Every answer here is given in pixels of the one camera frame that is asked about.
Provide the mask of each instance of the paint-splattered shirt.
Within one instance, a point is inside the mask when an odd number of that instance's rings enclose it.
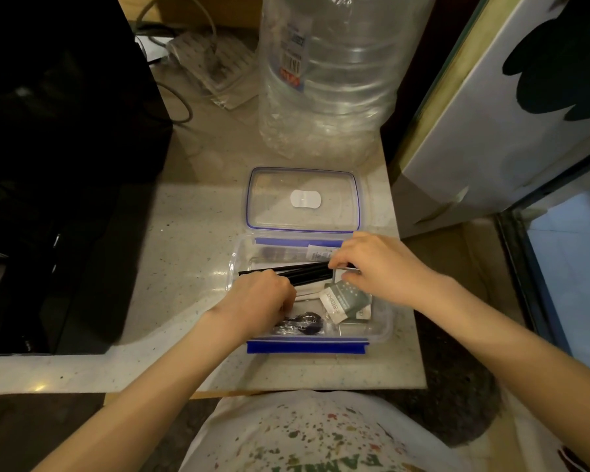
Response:
[[[225,398],[180,472],[467,471],[462,458],[390,404],[346,391]]]

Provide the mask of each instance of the marble countertop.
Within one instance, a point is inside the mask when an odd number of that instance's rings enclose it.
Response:
[[[183,92],[182,82],[176,86]],[[163,96],[171,116],[183,117],[181,103]],[[0,357],[0,394],[118,392],[222,298],[236,238],[246,231],[243,197],[252,169],[296,164],[262,142],[257,100],[233,112],[207,100],[191,103],[194,119],[175,127],[158,181],[121,339],[103,355]],[[354,173],[364,229],[397,235],[382,146]],[[198,392],[425,387],[415,317],[402,308],[392,338],[364,356],[254,355],[243,346]]]

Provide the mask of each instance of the hand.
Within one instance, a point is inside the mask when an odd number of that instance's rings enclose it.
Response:
[[[330,259],[329,268],[353,263],[361,274],[342,279],[392,303],[421,309],[442,277],[422,263],[399,239],[355,231]]]
[[[236,328],[241,342],[262,336],[291,311],[295,288],[288,278],[273,270],[240,276],[214,308],[215,316]]]

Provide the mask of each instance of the plastic water bottle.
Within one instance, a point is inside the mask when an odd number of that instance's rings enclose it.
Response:
[[[333,166],[376,150],[433,1],[263,0],[259,127],[268,146]]]

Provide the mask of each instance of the transparent lid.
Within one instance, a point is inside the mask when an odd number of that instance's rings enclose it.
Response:
[[[257,167],[249,179],[247,226],[348,233],[361,226],[356,179],[349,172]]]

